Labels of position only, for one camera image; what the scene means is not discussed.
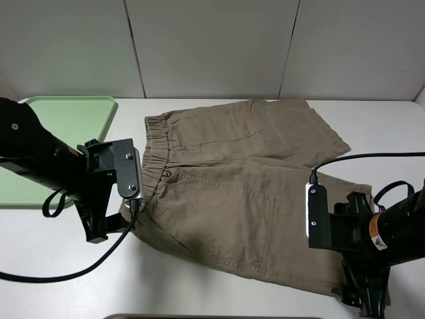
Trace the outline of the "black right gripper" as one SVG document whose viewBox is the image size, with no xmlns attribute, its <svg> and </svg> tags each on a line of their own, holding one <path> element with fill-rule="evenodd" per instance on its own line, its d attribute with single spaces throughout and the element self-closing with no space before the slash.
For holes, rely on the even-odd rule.
<svg viewBox="0 0 425 319">
<path fill-rule="evenodd" d="M 383 316 L 390 274 L 394 221 L 389 211 L 373 213 L 364 193 L 348 194 L 329 217 L 329 247 L 343 256 L 343 296 L 361 316 Z"/>
</svg>

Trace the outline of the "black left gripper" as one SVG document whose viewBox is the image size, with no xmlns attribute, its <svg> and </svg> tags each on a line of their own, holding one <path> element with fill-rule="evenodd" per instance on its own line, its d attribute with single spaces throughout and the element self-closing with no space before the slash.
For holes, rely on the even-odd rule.
<svg viewBox="0 0 425 319">
<path fill-rule="evenodd" d="M 77 150 L 85 156 L 82 179 L 73 196 L 86 241 L 93 244 L 108 239 L 108 234 L 120 230 L 120 214 L 107 216 L 112 186 L 116 183 L 114 143 L 90 140 L 78 145 Z"/>
</svg>

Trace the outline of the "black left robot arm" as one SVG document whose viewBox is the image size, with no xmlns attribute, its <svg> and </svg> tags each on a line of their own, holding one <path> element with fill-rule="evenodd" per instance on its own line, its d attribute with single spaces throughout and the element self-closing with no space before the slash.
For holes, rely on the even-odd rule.
<svg viewBox="0 0 425 319">
<path fill-rule="evenodd" d="M 1 99 L 1 167 L 60 194 L 54 213 L 43 203 L 46 218 L 55 218 L 70 197 L 89 243 L 107 240 L 106 208 L 112 190 L 112 173 L 99 171 L 84 147 L 78 150 L 59 140 L 40 123 L 26 103 Z"/>
</svg>

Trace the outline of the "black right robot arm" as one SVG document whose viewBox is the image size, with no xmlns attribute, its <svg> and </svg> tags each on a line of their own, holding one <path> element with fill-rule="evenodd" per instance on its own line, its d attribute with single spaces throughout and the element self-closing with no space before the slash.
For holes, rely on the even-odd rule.
<svg viewBox="0 0 425 319">
<path fill-rule="evenodd" d="M 407 196 L 372 210 L 364 193 L 337 203 L 331 221 L 331 248 L 343 256 L 343 303 L 363 318 L 384 318 L 390 269 L 424 257 L 424 191 L 407 186 Z"/>
</svg>

